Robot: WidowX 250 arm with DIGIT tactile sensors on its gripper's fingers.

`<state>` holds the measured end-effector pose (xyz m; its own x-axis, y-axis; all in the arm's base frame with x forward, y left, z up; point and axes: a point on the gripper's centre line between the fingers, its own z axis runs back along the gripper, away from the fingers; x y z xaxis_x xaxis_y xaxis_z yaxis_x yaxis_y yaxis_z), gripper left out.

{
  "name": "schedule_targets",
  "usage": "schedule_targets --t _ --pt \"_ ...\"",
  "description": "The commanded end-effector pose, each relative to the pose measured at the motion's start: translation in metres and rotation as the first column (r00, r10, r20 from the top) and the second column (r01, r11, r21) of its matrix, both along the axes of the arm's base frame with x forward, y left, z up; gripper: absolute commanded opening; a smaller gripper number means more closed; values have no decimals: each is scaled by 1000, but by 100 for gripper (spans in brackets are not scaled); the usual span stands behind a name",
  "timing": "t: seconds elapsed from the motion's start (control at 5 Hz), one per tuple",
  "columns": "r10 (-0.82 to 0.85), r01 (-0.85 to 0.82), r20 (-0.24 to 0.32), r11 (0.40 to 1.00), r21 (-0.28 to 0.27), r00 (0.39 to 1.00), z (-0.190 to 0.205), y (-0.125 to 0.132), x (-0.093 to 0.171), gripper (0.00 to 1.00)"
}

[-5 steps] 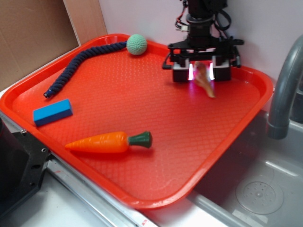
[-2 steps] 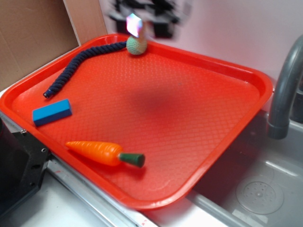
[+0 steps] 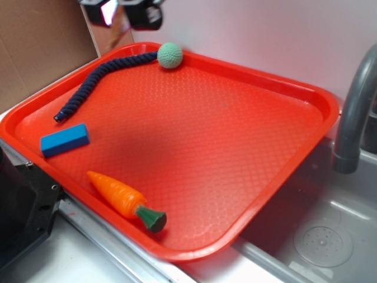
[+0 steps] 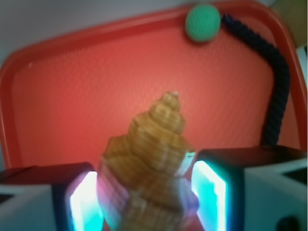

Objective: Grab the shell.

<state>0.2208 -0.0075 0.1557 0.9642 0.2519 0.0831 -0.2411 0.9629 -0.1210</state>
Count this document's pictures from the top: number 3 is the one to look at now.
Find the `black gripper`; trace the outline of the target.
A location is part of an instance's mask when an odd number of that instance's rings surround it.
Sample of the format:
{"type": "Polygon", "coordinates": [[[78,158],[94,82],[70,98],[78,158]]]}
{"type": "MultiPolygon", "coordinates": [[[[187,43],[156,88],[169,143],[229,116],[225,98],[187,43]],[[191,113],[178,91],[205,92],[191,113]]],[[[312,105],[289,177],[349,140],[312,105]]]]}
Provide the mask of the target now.
{"type": "Polygon", "coordinates": [[[163,23],[161,5],[164,1],[78,1],[89,21],[101,27],[111,27],[117,8],[135,30],[158,30],[163,23]]]}

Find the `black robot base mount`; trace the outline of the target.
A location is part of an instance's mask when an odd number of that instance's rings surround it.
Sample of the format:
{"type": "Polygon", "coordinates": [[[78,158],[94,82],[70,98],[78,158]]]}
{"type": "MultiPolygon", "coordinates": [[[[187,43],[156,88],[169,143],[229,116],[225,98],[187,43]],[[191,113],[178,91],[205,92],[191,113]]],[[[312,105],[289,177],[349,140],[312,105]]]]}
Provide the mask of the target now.
{"type": "Polygon", "coordinates": [[[1,150],[1,272],[50,236],[61,195],[41,168],[14,165],[1,150]]]}

